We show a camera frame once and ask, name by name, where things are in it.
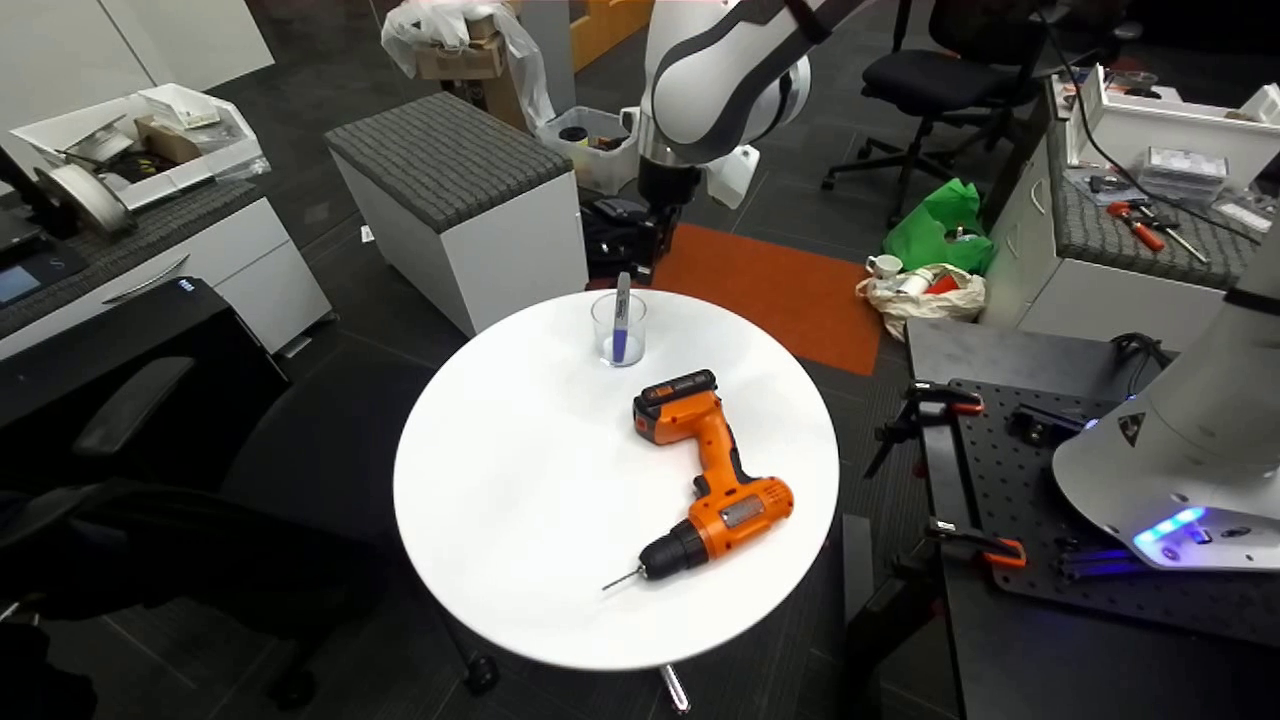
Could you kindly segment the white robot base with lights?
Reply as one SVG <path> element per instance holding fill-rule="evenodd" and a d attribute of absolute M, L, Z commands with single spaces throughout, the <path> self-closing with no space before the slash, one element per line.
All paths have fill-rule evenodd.
<path fill-rule="evenodd" d="M 1051 482 L 1151 573 L 1280 573 L 1280 304 L 1230 289 L 1191 350 L 1051 451 Z"/>

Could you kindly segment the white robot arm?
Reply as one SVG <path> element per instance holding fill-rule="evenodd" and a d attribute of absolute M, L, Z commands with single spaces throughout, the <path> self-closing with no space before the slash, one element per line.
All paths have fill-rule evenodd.
<path fill-rule="evenodd" d="M 810 53 L 863 0 L 653 0 L 644 90 L 627 109 L 634 208 L 583 201 L 587 284 L 647 279 L 702 190 L 741 208 L 758 145 L 810 99 Z"/>

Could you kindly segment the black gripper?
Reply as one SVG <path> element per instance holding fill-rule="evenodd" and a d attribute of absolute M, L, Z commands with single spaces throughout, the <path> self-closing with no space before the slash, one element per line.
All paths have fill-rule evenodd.
<path fill-rule="evenodd" d="M 673 248 L 674 214 L 647 201 L 600 198 L 580 201 L 587 279 L 612 284 L 627 271 L 647 284 L 663 254 Z"/>

